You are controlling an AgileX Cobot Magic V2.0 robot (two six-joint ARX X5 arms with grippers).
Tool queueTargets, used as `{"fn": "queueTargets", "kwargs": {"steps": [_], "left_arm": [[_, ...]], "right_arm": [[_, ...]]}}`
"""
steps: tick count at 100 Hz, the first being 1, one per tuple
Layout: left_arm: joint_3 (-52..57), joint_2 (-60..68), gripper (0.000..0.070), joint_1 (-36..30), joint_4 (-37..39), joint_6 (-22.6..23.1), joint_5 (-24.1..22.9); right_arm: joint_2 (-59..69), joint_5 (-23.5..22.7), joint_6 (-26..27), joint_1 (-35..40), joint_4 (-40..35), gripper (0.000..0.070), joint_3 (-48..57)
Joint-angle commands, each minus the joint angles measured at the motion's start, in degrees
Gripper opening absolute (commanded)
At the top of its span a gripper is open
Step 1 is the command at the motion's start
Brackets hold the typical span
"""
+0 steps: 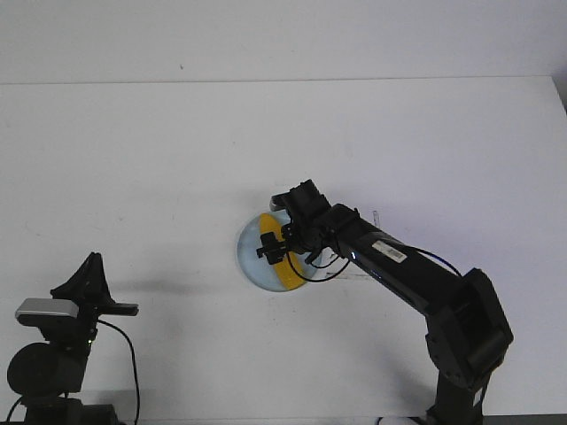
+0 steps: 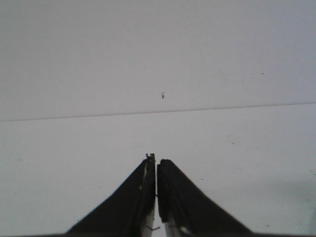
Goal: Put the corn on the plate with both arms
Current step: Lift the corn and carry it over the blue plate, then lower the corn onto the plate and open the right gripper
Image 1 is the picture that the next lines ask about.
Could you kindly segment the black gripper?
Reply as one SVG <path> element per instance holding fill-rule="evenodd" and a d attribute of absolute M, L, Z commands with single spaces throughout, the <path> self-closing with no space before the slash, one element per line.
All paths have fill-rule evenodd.
<path fill-rule="evenodd" d="M 312 180 L 302 182 L 278 196 L 279 205 L 288 213 L 291 223 L 287 235 L 288 246 L 297 253 L 308 253 L 305 262 L 312 265 L 324 248 L 325 230 L 318 220 L 331 208 L 327 198 Z M 256 250 L 257 257 L 265 257 L 270 265 L 284 261 L 287 254 L 285 241 L 275 232 L 260 235 L 262 247 Z"/>
<path fill-rule="evenodd" d="M 90 291 L 90 272 L 93 266 L 93 291 Z M 73 301 L 83 313 L 115 316 L 137 316 L 138 304 L 113 300 L 105 277 L 104 263 L 99 252 L 92 252 L 78 270 L 57 288 L 50 291 L 54 299 Z"/>

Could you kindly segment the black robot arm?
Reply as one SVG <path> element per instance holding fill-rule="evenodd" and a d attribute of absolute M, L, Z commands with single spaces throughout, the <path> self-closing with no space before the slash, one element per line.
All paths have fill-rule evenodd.
<path fill-rule="evenodd" d="M 259 257 L 269 264 L 292 252 L 309 260 L 329 248 L 383 284 L 426 320 L 426 344 L 439 371 L 427 424 L 482 424 L 492 372 L 504 360 L 513 334 L 492 282 L 480 269 L 451 272 L 432 254 L 406 245 L 364 220 L 346 205 L 331 205 L 307 180 L 270 199 L 290 222 L 281 240 L 260 237 Z"/>
<path fill-rule="evenodd" d="M 38 328 L 41 342 L 28 344 L 12 358 L 7 382 L 26 408 L 26 424 L 118 424 L 111 404 L 85 405 L 82 389 L 97 327 L 106 315 L 138 314 L 136 304 L 116 302 L 110 293 L 103 257 L 92 252 L 50 297 L 28 297 L 16 321 Z"/>

